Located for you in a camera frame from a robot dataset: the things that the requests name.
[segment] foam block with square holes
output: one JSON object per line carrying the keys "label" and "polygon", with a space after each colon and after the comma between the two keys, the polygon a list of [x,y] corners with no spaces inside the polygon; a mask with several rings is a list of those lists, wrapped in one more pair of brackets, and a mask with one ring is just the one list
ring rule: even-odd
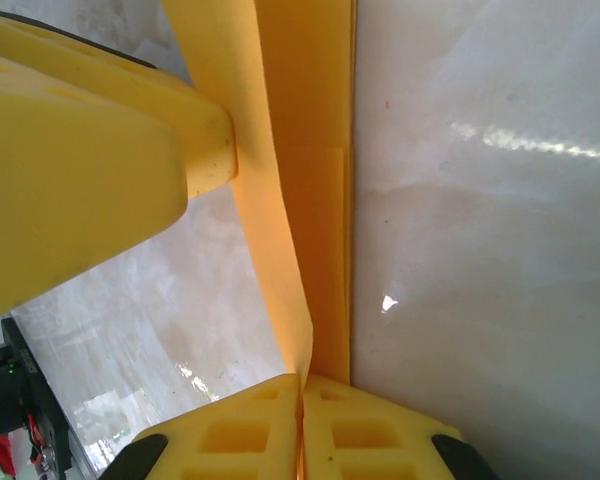
{"label": "foam block with square holes", "polygon": [[148,479],[295,480],[300,377],[281,375],[157,425],[169,444]]}
{"label": "foam block with square holes", "polygon": [[307,480],[453,480],[431,437],[460,433],[355,388],[310,375],[303,393]]}

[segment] yellow foam block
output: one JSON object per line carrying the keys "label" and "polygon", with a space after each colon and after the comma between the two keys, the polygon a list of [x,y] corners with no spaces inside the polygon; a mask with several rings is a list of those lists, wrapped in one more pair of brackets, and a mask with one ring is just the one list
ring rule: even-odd
{"label": "yellow foam block", "polygon": [[2,17],[0,56],[166,123],[180,146],[190,197],[234,176],[235,145],[228,114],[174,76]]}
{"label": "yellow foam block", "polygon": [[164,5],[234,121],[233,189],[287,368],[348,382],[354,2]]}
{"label": "yellow foam block", "polygon": [[0,314],[155,235],[186,204],[167,125],[0,58]]}
{"label": "yellow foam block", "polygon": [[460,439],[437,420],[310,375],[303,393],[307,480],[453,480],[431,442]]}
{"label": "yellow foam block", "polygon": [[295,480],[299,392],[281,375],[142,432],[169,441],[147,478]]}

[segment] yellow panel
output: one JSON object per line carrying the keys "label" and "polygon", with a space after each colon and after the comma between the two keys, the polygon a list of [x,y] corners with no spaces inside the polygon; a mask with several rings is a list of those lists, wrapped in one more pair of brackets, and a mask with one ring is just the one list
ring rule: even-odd
{"label": "yellow panel", "polygon": [[286,374],[142,432],[169,444],[149,480],[295,480],[300,377]]}
{"label": "yellow panel", "polygon": [[0,58],[0,314],[155,235],[186,200],[164,123]]}
{"label": "yellow panel", "polygon": [[180,144],[190,197],[227,183],[235,174],[229,116],[172,75],[2,17],[0,56],[165,122]]}
{"label": "yellow panel", "polygon": [[353,2],[164,4],[196,86],[234,120],[234,192],[287,368],[306,375],[313,328],[312,371],[348,382]]}
{"label": "yellow panel", "polygon": [[453,480],[431,437],[460,433],[437,420],[310,375],[303,393],[307,480]]}

